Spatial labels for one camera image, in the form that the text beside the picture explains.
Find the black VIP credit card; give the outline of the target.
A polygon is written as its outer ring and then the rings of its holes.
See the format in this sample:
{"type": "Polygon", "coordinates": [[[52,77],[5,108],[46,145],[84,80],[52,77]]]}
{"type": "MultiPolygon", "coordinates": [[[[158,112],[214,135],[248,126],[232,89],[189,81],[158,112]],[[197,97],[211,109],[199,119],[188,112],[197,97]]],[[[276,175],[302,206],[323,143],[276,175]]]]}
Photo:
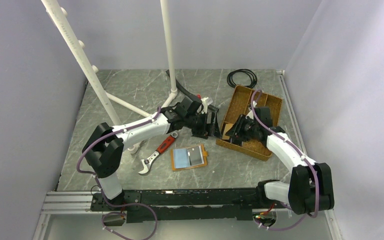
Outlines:
{"type": "Polygon", "coordinates": [[[189,151],[190,166],[198,166],[204,163],[203,156],[200,151],[189,151]]]}

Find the brown woven divided tray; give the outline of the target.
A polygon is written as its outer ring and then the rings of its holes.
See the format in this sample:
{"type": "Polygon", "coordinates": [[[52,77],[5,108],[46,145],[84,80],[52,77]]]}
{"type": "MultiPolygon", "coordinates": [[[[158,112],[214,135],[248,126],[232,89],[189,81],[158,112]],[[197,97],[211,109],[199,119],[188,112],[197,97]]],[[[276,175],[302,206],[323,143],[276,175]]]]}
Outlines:
{"type": "MultiPolygon", "coordinates": [[[[235,87],[231,100],[229,102],[227,112],[223,118],[221,124],[221,133],[223,134],[223,127],[225,123],[234,124],[240,115],[246,115],[250,112],[248,106],[251,103],[251,97],[254,90],[238,85],[235,87]]],[[[261,95],[256,94],[255,100],[258,107],[269,107],[273,124],[277,125],[280,119],[280,113],[282,108],[283,100],[277,96],[262,93],[261,95]]],[[[242,146],[230,143],[229,140],[217,139],[216,145],[227,148],[261,161],[267,161],[271,156],[272,152],[263,146],[257,140],[250,140],[242,143],[242,146]]]]}

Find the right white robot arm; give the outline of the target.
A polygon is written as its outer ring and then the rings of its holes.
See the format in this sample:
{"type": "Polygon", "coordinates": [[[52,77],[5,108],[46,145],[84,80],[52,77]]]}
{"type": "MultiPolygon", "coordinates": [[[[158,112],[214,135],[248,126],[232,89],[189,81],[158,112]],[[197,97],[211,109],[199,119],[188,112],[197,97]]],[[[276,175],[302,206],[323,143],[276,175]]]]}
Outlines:
{"type": "Polygon", "coordinates": [[[254,107],[247,115],[241,114],[225,134],[235,143],[260,142],[289,170],[289,183],[274,179],[258,183],[255,200],[260,207],[281,202],[297,215],[312,216],[334,207],[330,166],[305,155],[280,126],[274,126],[268,107],[254,107]]]}

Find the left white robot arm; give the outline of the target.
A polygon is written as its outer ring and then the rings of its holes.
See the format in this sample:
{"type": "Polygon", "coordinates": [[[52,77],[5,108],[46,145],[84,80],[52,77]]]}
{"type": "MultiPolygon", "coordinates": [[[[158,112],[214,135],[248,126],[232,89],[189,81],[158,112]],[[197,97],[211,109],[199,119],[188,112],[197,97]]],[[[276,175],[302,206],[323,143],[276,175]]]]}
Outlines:
{"type": "Polygon", "coordinates": [[[173,106],[160,107],[150,116],[128,124],[99,124],[84,145],[78,162],[86,159],[92,167],[90,174],[105,195],[104,204],[111,210],[117,210],[124,203],[123,188],[116,171],[126,149],[182,128],[189,128],[194,137],[220,138],[222,134],[217,123],[217,113],[208,107],[211,103],[209,97],[200,99],[194,95],[186,96],[173,106]]]}

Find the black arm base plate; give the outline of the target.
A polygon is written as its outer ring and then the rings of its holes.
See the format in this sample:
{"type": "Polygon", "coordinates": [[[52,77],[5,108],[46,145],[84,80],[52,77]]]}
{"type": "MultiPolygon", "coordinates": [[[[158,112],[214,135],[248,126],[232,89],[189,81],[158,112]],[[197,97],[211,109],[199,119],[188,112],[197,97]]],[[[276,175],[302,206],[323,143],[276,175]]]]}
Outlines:
{"type": "Polygon", "coordinates": [[[259,213],[283,206],[262,199],[256,188],[124,190],[109,203],[100,192],[92,194],[90,210],[118,212],[127,223],[171,220],[235,219],[250,221],[259,213]]]}

